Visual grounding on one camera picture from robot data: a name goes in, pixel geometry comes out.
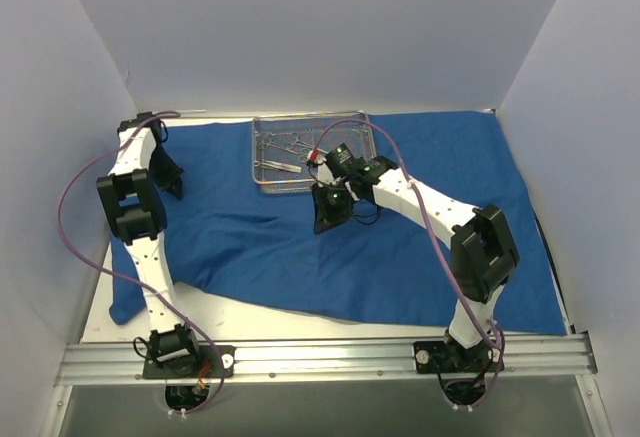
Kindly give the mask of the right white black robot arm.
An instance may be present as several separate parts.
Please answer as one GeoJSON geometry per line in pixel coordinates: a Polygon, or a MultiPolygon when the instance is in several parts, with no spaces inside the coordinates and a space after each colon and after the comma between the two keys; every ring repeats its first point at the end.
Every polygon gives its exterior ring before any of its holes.
{"type": "Polygon", "coordinates": [[[520,257],[504,212],[457,201],[411,177],[385,157],[354,158],[343,149],[309,154],[314,180],[314,231],[344,224],[356,203],[390,210],[425,229],[456,295],[444,357],[455,369],[480,357],[480,343],[498,346],[494,309],[520,257]]]}

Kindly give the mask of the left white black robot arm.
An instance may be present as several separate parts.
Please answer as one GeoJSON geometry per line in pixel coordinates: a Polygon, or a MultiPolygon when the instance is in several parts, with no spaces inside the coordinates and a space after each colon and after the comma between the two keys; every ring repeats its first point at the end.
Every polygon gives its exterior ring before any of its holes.
{"type": "Polygon", "coordinates": [[[200,368],[202,352],[186,319],[170,308],[175,292],[165,255],[168,220],[159,195],[183,198],[183,169],[164,150],[168,131],[163,119],[177,115],[145,112],[121,122],[122,149],[96,187],[112,235],[124,245],[142,284],[150,332],[134,343],[145,346],[146,360],[154,367],[190,376],[200,368]]]}

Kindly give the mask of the blue surgical wrap cloth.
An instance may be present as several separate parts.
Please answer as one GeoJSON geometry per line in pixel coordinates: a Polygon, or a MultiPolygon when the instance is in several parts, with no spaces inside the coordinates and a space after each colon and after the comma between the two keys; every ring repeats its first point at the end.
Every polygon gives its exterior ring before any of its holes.
{"type": "MultiPolygon", "coordinates": [[[[432,188],[505,214],[520,262],[495,309],[506,330],[565,331],[526,184],[496,118],[479,112],[375,118],[377,151],[432,188]]],[[[176,127],[168,154],[184,197],[163,196],[165,249],[181,290],[370,324],[444,326],[456,302],[427,232],[382,211],[315,234],[309,193],[254,183],[247,123],[176,127]]]]}

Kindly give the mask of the wire mesh instrument tray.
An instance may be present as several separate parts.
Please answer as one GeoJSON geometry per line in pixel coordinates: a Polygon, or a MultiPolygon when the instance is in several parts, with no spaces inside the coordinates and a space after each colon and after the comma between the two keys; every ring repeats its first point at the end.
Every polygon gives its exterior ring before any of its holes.
{"type": "Polygon", "coordinates": [[[314,183],[313,171],[306,163],[298,161],[298,154],[276,149],[266,151],[257,147],[258,138],[273,133],[275,140],[284,144],[282,135],[295,132],[327,154],[341,144],[346,144],[355,157],[366,160],[376,155],[376,147],[369,115],[361,110],[325,113],[307,113],[256,117],[251,123],[252,177],[260,190],[269,194],[306,192],[314,183]],[[302,168],[300,174],[255,167],[255,160],[272,160],[294,164],[302,168]]]}

